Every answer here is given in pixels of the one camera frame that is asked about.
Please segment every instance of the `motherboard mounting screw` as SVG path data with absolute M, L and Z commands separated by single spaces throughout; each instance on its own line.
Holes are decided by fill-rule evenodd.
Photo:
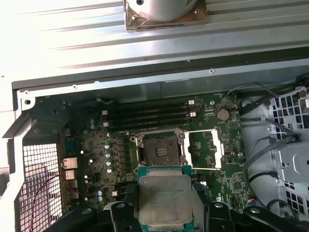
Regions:
M 214 207 L 216 207 L 216 208 L 222 208 L 223 205 L 222 205 L 221 203 L 215 203 L 215 204 L 214 204 Z
M 254 213 L 254 214 L 259 214 L 260 213 L 260 210 L 257 209 L 257 208 L 252 208 L 250 209 L 251 213 Z

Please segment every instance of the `black cable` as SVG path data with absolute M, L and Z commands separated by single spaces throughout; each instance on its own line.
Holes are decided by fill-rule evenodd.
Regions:
M 291 91 L 292 91 L 291 89 L 284 90 L 284 91 L 278 92 L 278 95 L 283 95 L 283 94 L 289 93 Z M 256 109 L 260 105 L 268 102 L 272 98 L 273 98 L 273 96 L 271 94 L 267 93 L 265 96 L 262 96 L 261 98 L 255 100 L 254 102 L 250 103 L 249 105 L 246 105 L 245 107 L 240 108 L 239 109 L 240 116 L 249 113 L 250 111 Z
M 262 122 L 262 118 L 261 117 L 254 117 L 254 118 L 241 118 L 240 119 L 243 122 Z M 269 119 L 269 118 L 265 118 L 266 122 L 270 122 L 271 124 L 273 124 L 275 127 L 277 127 L 279 130 L 285 132 L 286 134 L 290 135 L 290 134 L 297 134 L 295 133 L 293 130 L 286 128 L 283 125 L 280 125 L 279 123 Z
M 252 177 L 250 177 L 249 182 L 252 182 L 256 178 L 258 178 L 260 176 L 263 176 L 263 175 L 269 175 L 269 176 L 271 176 L 273 178 L 278 178 L 277 172 L 269 171 L 269 172 L 262 172 L 262 173 L 258 173 L 258 174 L 253 175 Z
M 271 95 L 273 95 L 273 97 L 278 98 L 279 95 L 275 92 L 273 92 L 271 89 L 267 88 L 266 86 L 262 85 L 259 82 L 250 82 L 250 83 L 246 83 L 240 86 L 236 86 L 233 89 L 231 89 L 230 91 L 227 92 L 227 94 L 225 95 L 225 98 L 227 98 L 232 92 L 234 92 L 235 90 L 242 88 L 242 87 L 246 87 L 246 86 L 251 86 L 251 85 L 257 85 L 262 87 L 264 90 L 266 90 L 268 93 L 270 93 Z
M 288 136 L 282 140 L 278 140 L 277 142 L 265 147 L 264 149 L 262 149 L 261 151 L 259 151 L 258 153 L 256 153 L 244 166 L 243 166 L 243 179 L 244 182 L 246 184 L 246 186 L 248 187 L 248 189 L 250 190 L 251 194 L 255 197 L 256 200 L 259 200 L 259 198 L 257 197 L 257 195 L 255 194 L 253 188 L 250 185 L 250 181 L 249 181 L 249 174 L 248 174 L 248 168 L 254 163 L 256 162 L 259 158 L 261 158 L 264 154 L 266 154 L 267 152 L 273 150 L 273 149 L 277 149 L 291 141 L 294 140 L 294 136 Z
M 295 217 L 297 220 L 299 220 L 299 218 L 298 218 L 298 215 L 297 215 L 297 213 L 295 212 L 295 210 L 287 203 L 287 202 L 285 202 L 285 201 L 283 201 L 283 200 L 281 200 L 281 199 L 273 199 L 273 200 L 271 200 L 268 204 L 267 204 L 267 209 L 270 211 L 270 208 L 271 208 L 271 206 L 273 205 L 273 204 L 275 204 L 275 203 L 282 203 L 282 204 L 284 204 L 285 206 L 287 206 L 289 209 L 290 209 L 290 211 L 291 211 L 291 213 L 292 213 L 292 215 L 293 215 L 293 217 Z

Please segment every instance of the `ribbed metal panel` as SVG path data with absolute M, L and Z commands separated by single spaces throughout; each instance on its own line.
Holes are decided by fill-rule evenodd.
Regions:
M 4 70 L 22 80 L 309 45 L 309 0 L 208 0 L 208 24 L 140 32 L 126 31 L 122 1 L 107 1 L 14 6 Z

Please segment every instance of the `circuit components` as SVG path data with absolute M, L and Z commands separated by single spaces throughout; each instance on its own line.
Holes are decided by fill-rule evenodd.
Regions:
M 192 174 L 199 176 L 193 183 L 205 185 L 212 201 L 228 203 L 234 197 L 235 209 L 241 212 L 248 200 L 241 172 L 246 159 L 239 113 L 231 101 L 237 102 L 233 95 L 227 101 L 218 93 L 74 112 L 68 156 L 77 156 L 81 174 L 75 177 L 86 193 L 82 202 L 102 210 L 124 199 L 126 183 L 137 182 L 139 168 L 190 165 Z M 89 188 L 102 194 L 89 193 Z

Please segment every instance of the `cable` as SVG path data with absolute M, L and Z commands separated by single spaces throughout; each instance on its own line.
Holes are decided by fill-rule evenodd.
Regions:
M 266 136 L 266 137 L 262 137 L 262 138 L 256 140 L 255 143 L 252 145 L 252 147 L 251 147 L 251 149 L 250 149 L 250 151 L 249 151 L 249 154 L 252 154 L 253 149 L 255 148 L 255 146 L 256 146 L 260 141 L 267 140 L 267 139 L 271 139 L 271 138 L 272 138 L 272 137 L 270 137 L 270 136 Z
M 39 189 L 36 191 L 36 193 L 34 194 L 34 197 L 33 197 L 33 201 L 31 203 L 31 219 L 30 219 L 30 225 L 29 225 L 29 232 L 32 232 L 33 231 L 33 216 L 34 216 L 34 208 L 35 208 L 35 201 L 36 201 L 36 198 L 39 194 L 39 192 L 48 184 L 48 182 L 50 182 L 51 180 L 55 179 L 56 177 L 61 177 L 63 180 L 64 180 L 64 183 L 66 183 L 65 179 L 63 178 L 63 176 L 61 175 L 55 175 L 49 179 L 47 179 L 41 187 L 39 187 Z M 81 194 L 80 191 L 78 191 L 77 189 L 75 188 L 69 188 L 67 185 L 64 185 L 64 187 L 67 189 L 67 190 L 72 190 L 74 192 L 77 192 L 78 194 Z
M 284 204 L 285 206 L 287 206 L 289 209 L 290 209 L 290 211 L 291 211 L 291 213 L 292 213 L 292 215 L 293 215 L 293 217 L 295 217 L 297 220 L 299 220 L 299 218 L 298 218 L 298 215 L 297 215 L 297 213 L 295 212 L 295 210 L 287 203 L 287 202 L 285 202 L 285 201 L 283 201 L 283 200 L 281 200 L 281 199 L 273 199 L 273 200 L 271 200 L 268 204 L 267 204 L 267 209 L 270 211 L 270 208 L 271 208 L 271 206 L 273 205 L 273 204 L 275 204 L 275 203 L 282 203 L 282 204 Z
M 246 86 L 251 86 L 251 85 L 257 85 L 257 86 L 260 86 L 262 87 L 264 90 L 266 90 L 268 93 L 270 93 L 271 95 L 273 95 L 275 98 L 278 98 L 279 95 L 275 92 L 273 92 L 271 89 L 267 88 L 266 86 L 262 85 L 261 83 L 259 82 L 250 82 L 250 83 L 246 83 L 246 84 L 243 84 L 243 85 L 240 85 L 240 86 L 236 86 L 234 87 L 233 89 L 231 89 L 230 91 L 227 92 L 227 94 L 225 95 L 225 97 L 227 98 L 232 92 L 234 92 L 235 90 L 237 89 L 240 89 L 240 88 L 243 88 L 243 87 L 246 87 Z
M 253 175 L 252 177 L 250 177 L 249 182 L 252 182 L 253 180 L 255 180 L 256 178 L 263 176 L 263 175 L 269 175 L 273 178 L 278 178 L 278 173 L 274 172 L 274 171 L 269 171 L 269 172 L 262 172 L 262 173 L 258 173 Z
M 261 158 L 264 154 L 266 154 L 267 152 L 273 150 L 273 149 L 277 149 L 291 141 L 294 140 L 294 136 L 288 136 L 282 140 L 279 140 L 267 147 L 265 147 L 264 149 L 262 149 L 261 151 L 259 151 L 258 153 L 256 153 L 244 166 L 243 166 L 243 179 L 244 182 L 246 184 L 246 186 L 249 188 L 251 194 L 257 199 L 259 200 L 259 198 L 257 197 L 257 195 L 255 194 L 253 188 L 250 185 L 250 181 L 249 181 L 249 174 L 248 174 L 248 168 L 254 163 L 256 162 L 259 158 Z
M 266 122 L 269 122 L 269 123 L 273 124 L 279 130 L 287 133 L 288 135 L 298 134 L 298 133 L 294 132 L 293 130 L 291 130 L 289 128 L 286 128 L 285 126 L 280 125 L 279 123 L 277 123 L 277 122 L 275 122 L 275 121 L 273 121 L 273 120 L 271 120 L 269 118 L 255 117 L 255 118 L 241 118 L 240 120 L 243 121 L 243 122 L 263 122 L 263 121 L 266 121 Z

